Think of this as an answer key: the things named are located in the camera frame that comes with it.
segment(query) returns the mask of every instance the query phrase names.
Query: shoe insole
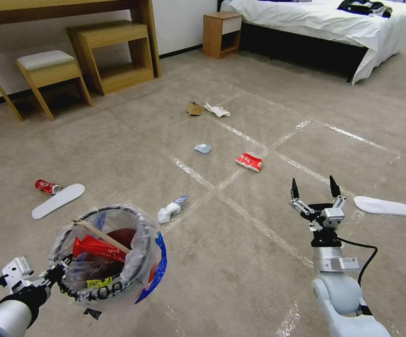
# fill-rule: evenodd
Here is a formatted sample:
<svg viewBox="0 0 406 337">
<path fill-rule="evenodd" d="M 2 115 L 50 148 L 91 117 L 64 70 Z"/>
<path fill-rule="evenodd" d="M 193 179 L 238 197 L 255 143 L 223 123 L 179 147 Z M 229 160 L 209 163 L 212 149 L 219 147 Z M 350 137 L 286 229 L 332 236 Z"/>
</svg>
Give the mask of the shoe insole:
<svg viewBox="0 0 406 337">
<path fill-rule="evenodd" d="M 67 186 L 65 189 L 61 190 L 49 200 L 43 202 L 41 205 L 31 211 L 31 216 L 33 219 L 40 219 L 57 208 L 60 208 L 62 205 L 65 205 L 68 202 L 78 198 L 83 194 L 84 191 L 85 186 L 82 184 L 73 184 Z"/>
<path fill-rule="evenodd" d="M 354 203 L 368 213 L 406 216 L 406 204 L 369 197 L 355 197 Z"/>
</svg>

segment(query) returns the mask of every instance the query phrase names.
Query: yellow label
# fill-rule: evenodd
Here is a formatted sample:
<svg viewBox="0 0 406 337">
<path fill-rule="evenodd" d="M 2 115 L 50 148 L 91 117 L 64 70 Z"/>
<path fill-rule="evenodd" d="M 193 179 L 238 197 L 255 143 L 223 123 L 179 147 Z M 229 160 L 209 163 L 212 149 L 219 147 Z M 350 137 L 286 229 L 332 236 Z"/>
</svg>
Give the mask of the yellow label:
<svg viewBox="0 0 406 337">
<path fill-rule="evenodd" d="M 98 286 L 99 288 L 102 288 L 104 286 L 107 286 L 113 282 L 113 278 L 110 276 L 104 280 L 86 280 L 86 285 L 88 288 L 92 288 L 93 286 Z"/>
</svg>

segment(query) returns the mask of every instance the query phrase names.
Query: red soda can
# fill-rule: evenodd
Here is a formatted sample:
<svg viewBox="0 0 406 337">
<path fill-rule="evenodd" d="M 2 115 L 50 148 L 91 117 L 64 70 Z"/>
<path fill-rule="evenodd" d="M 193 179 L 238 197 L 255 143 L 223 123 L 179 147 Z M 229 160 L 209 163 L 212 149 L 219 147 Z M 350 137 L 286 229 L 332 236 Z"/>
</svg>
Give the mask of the red soda can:
<svg viewBox="0 0 406 337">
<path fill-rule="evenodd" d="M 43 190 L 48 194 L 57 194 L 61 191 L 61 186 L 56 183 L 49 183 L 45 180 L 39 179 L 36 180 L 35 187 L 38 190 Z"/>
</svg>

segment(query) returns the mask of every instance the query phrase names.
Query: baseboard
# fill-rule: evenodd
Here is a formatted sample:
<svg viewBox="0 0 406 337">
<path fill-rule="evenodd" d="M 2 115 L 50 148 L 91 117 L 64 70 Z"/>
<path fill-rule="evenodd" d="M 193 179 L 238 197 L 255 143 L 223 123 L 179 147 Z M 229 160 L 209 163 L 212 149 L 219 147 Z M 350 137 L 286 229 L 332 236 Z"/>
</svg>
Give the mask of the baseboard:
<svg viewBox="0 0 406 337">
<path fill-rule="evenodd" d="M 171 56 L 183 54 L 183 53 L 186 53 L 188 51 L 193 51 L 193 50 L 197 50 L 197 49 L 200 49 L 200 48 L 203 48 L 203 45 L 202 44 L 197 44 L 197 45 L 192 46 L 192 47 L 188 47 L 188 48 L 180 49 L 180 50 L 177 50 L 177 51 L 172 51 L 170 53 L 162 54 L 162 55 L 159 56 L 159 58 L 160 59 L 165 59 L 165 58 L 168 58 L 168 57 L 171 57 Z"/>
<path fill-rule="evenodd" d="M 160 59 L 165 59 L 165 58 L 168 58 L 168 57 L 171 57 L 171 56 L 186 53 L 188 51 L 197 50 L 197 49 L 200 49 L 202 47 L 203 47 L 202 44 L 198 44 L 198 45 L 195 45 L 195 46 L 192 46 L 192 47 L 188 47 L 188 48 L 180 49 L 180 50 L 177 50 L 177 51 L 172 51 L 170 53 L 162 54 L 162 55 L 159 56 L 159 58 Z M 31 90 L 27 89 L 27 90 L 15 92 L 13 94 L 9 94 L 8 97 L 10 98 L 10 100 L 16 100 L 16 99 L 19 99 L 19 98 L 28 97 L 28 96 L 30 96 L 32 94 L 33 93 L 31 92 Z M 5 103 L 5 99 L 3 97 L 0 97 L 0 104 L 2 104 L 2 103 Z"/>
<path fill-rule="evenodd" d="M 16 100 L 18 98 L 27 97 L 31 94 L 32 94 L 31 90 L 27 89 L 27 90 L 15 92 L 13 94 L 9 94 L 8 97 L 10 98 L 10 100 Z M 5 99 L 1 96 L 0 104 L 2 104 L 2 103 L 5 103 Z"/>
</svg>

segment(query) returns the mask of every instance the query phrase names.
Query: clothing on bed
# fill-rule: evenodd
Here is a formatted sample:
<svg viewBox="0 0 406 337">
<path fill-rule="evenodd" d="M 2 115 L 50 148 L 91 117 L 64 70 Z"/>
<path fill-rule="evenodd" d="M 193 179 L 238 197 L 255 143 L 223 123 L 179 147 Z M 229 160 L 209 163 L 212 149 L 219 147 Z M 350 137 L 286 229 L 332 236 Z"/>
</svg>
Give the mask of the clothing on bed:
<svg viewBox="0 0 406 337">
<path fill-rule="evenodd" d="M 344 0 L 337 9 L 354 14 L 378 15 L 386 18 L 392 14 L 392 9 L 382 2 L 368 0 Z"/>
<path fill-rule="evenodd" d="M 311 2 L 312 0 L 256 0 L 256 1 L 269 1 L 269 2 Z"/>
</svg>

